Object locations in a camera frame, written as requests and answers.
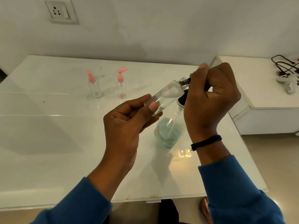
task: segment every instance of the blue sweatshirt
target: blue sweatshirt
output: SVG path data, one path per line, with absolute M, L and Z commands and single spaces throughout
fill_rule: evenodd
M 285 223 L 279 207 L 256 188 L 235 156 L 198 169 L 215 224 Z M 102 223 L 111 208 L 111 202 L 83 178 L 59 204 L 40 212 L 32 223 Z

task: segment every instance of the small transparent bottle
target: small transparent bottle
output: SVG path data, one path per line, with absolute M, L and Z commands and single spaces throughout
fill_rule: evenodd
M 95 79 L 95 76 L 91 71 L 87 71 L 87 77 L 88 77 L 88 86 L 90 88 L 90 91 L 92 92 L 92 95 L 95 98 L 101 97 L 102 93 L 99 87 L 98 82 Z
M 184 120 L 184 105 L 188 90 L 177 100 L 177 109 L 157 123 L 154 135 L 166 148 L 171 149 L 186 131 Z
M 117 72 L 119 73 L 117 77 L 117 90 L 118 90 L 118 96 L 119 98 L 126 98 L 127 97 L 127 88 L 126 88 L 126 82 L 125 78 L 123 77 L 122 73 L 124 71 L 129 70 L 129 68 L 121 68 L 118 69 Z
M 186 89 L 189 86 L 190 81 L 190 78 L 186 79 L 185 77 L 179 80 L 178 82 L 176 80 L 172 80 L 162 90 L 157 92 L 154 96 L 152 96 L 151 99 L 144 103 L 144 105 L 147 105 L 152 101 L 156 101 L 159 105 L 159 108 L 153 114 L 153 116 L 157 115 L 177 98 L 184 95 L 184 89 Z

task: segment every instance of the power socket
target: power socket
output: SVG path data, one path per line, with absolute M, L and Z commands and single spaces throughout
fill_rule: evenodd
M 45 0 L 53 23 L 78 23 L 71 0 Z

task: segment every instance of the tiled floor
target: tiled floor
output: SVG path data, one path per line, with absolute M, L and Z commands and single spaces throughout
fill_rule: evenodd
M 268 185 L 267 193 L 281 208 L 285 222 L 299 220 L 299 136 L 293 134 L 246 135 L 243 139 Z M 181 222 L 206 223 L 198 204 L 200 198 L 174 199 Z M 1 224 L 25 224 L 40 209 L 0 212 Z M 110 223 L 157 223 L 158 204 L 130 202 L 114 204 Z

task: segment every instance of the pink cap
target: pink cap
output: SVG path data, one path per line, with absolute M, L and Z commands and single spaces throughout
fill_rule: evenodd
M 117 70 L 117 72 L 119 73 L 119 76 L 117 77 L 117 81 L 118 81 L 118 82 L 122 83 L 122 82 L 125 81 L 125 79 L 124 79 L 122 73 L 123 73 L 124 71 L 127 71 L 127 70 L 129 70 L 128 67 L 126 67 L 126 68 L 121 68 L 121 69 L 118 69 L 118 70 Z
M 90 83 L 95 83 L 95 76 L 93 75 L 92 71 L 87 71 L 87 77 Z

